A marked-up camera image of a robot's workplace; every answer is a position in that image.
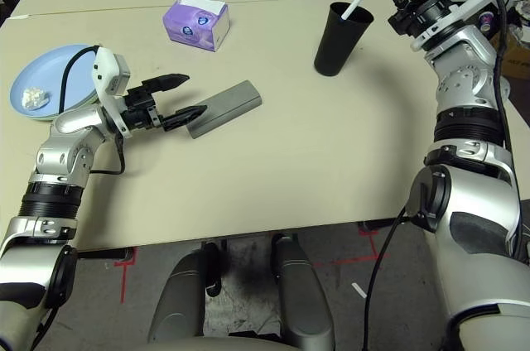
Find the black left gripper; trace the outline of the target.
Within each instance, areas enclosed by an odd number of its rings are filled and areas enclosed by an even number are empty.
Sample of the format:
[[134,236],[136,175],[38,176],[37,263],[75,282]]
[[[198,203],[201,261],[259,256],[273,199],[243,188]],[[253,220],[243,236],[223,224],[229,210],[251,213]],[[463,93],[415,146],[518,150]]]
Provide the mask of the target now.
[[129,89],[123,101],[126,109],[121,117],[129,129],[151,129],[162,127],[165,132],[185,126],[199,118],[207,109],[206,105],[195,105],[175,111],[161,118],[152,95],[175,89],[190,79],[189,75],[167,74],[145,79],[142,86]]

